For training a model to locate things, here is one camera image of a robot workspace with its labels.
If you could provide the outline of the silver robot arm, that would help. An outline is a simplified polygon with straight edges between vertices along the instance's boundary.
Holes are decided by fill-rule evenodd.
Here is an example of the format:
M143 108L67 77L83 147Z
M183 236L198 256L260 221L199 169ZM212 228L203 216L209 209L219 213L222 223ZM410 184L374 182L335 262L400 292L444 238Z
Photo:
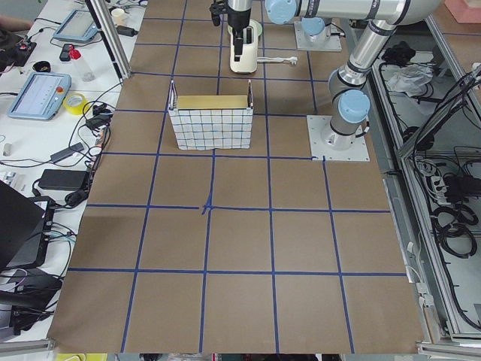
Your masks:
M266 1L272 23L289 23L295 17L367 20L361 38L345 65L333 71L328 81L334 109L330 123L321 131L325 144L333 150L347 150L370 110L370 100L362 92L374 60L398 26L425 19L440 1Z
M328 40L331 37L331 27L332 18L301 18L301 28L309 42Z

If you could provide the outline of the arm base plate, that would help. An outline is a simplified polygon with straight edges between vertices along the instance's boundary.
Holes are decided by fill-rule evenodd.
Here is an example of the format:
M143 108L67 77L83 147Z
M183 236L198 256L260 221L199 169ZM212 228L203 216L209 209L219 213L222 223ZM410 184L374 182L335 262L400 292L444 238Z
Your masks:
M363 131L358 126L354 135L339 135L331 129L331 116L307 115L311 158L316 161L369 162Z
M321 51L321 52L340 52L342 46L340 42L340 35L336 32L334 25L330 25L318 35L308 35L302 25L301 21L294 22L295 39L298 50L304 51Z

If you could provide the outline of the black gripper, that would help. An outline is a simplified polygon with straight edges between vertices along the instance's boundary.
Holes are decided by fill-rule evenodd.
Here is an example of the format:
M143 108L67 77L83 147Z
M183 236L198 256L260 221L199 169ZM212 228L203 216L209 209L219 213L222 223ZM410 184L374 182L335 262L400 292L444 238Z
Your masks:
M250 24L251 0L228 0L227 13L233 36L234 61L239 62L243 53L244 29Z

